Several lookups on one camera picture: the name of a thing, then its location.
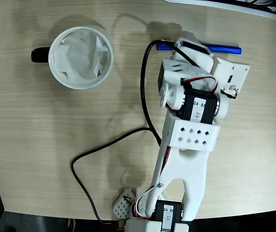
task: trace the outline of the white plastic part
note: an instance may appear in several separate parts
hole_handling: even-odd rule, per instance
[[[168,83],[162,83],[162,87],[160,89],[160,106],[164,108],[166,106],[167,100],[168,100],[168,94],[169,91],[169,84]]]
[[[260,15],[260,16],[276,19],[276,14],[261,11],[259,9],[247,8],[247,7],[236,6],[236,5],[232,5],[232,4],[225,4],[225,3],[214,2],[214,1],[207,1],[207,0],[165,0],[165,1],[172,2],[172,3],[210,6],[210,7],[216,7],[216,8],[221,8],[221,9],[233,10],[233,11],[240,11],[240,12],[250,13],[253,15]]]
[[[126,221],[125,232],[161,232],[160,221],[132,218]]]
[[[160,221],[149,221],[139,218],[132,218],[126,221],[125,232],[163,232]],[[187,224],[176,223],[171,232],[189,232]]]
[[[168,91],[167,103],[173,110],[179,110],[182,106],[184,88],[181,85],[171,86]]]
[[[214,60],[214,67],[211,73],[217,79],[220,88],[232,96],[236,93],[234,89],[237,89],[238,93],[240,93],[250,66],[232,63],[220,58],[215,58]]]
[[[127,219],[131,217],[131,205],[124,199],[124,196],[129,196],[134,201],[136,200],[130,188],[124,189],[113,204],[113,213],[118,219]]]
[[[168,139],[167,145],[178,149],[195,151],[213,151],[220,125],[205,124],[181,120],[167,112],[163,136]]]
[[[184,183],[183,196],[184,221],[196,217],[201,204],[206,178],[206,166],[209,152],[214,149],[220,125],[181,120],[167,111],[162,131],[162,142],[155,166],[152,185],[162,184],[152,190],[146,202],[146,215],[152,215],[158,196],[175,179]],[[161,172],[166,151],[170,154]]]
[[[176,223],[174,224],[174,232],[188,232],[189,225],[184,223]]]
[[[229,100],[224,94],[219,94],[219,109],[215,118],[225,118],[228,112]]]
[[[198,52],[196,50],[193,50],[188,47],[181,46],[183,41],[186,41],[188,43],[194,44],[196,46],[199,46],[209,52],[209,54],[204,54],[202,52]],[[202,45],[194,36],[193,33],[184,31],[181,35],[181,37],[176,41],[175,45],[182,50],[186,55],[188,55],[196,64],[199,65],[203,70],[210,72],[212,67],[213,67],[213,55],[211,54],[210,50]],[[177,52],[174,53],[173,55],[174,60],[179,60],[185,63],[188,63],[180,54]]]

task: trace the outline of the red and white wire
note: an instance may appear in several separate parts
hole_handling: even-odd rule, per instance
[[[214,77],[212,77],[212,76],[196,76],[196,77],[193,77],[193,78],[184,80],[183,83],[192,82],[192,81],[198,81],[198,80],[203,80],[203,79],[207,79],[207,78],[210,78],[210,79],[213,79],[213,80],[214,80],[214,85],[213,85],[212,88],[211,88],[211,92],[215,92],[215,90],[216,90],[217,87],[218,87],[218,82],[217,82],[217,80],[216,80]]]

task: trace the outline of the wooden table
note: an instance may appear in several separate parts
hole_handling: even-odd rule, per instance
[[[95,24],[115,43],[109,77],[91,90],[58,83],[47,64],[30,52],[49,46],[63,30]],[[252,66],[238,99],[230,101],[210,154],[205,196],[197,218],[276,210],[276,21],[228,10],[170,4],[163,0],[0,1],[0,194],[7,211],[65,218],[95,218],[70,171],[77,154],[145,125],[139,77],[144,50],[154,39],[175,40],[183,30],[202,41],[238,44],[241,56],[222,56]],[[147,70],[147,103],[161,131],[153,51]],[[99,214],[125,187],[148,187],[158,154],[149,132],[140,132],[76,164]],[[167,197],[180,200],[182,184]]]

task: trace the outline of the black mug handle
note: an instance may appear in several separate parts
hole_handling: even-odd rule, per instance
[[[38,47],[31,52],[31,61],[35,63],[47,63],[49,61],[49,47]]]

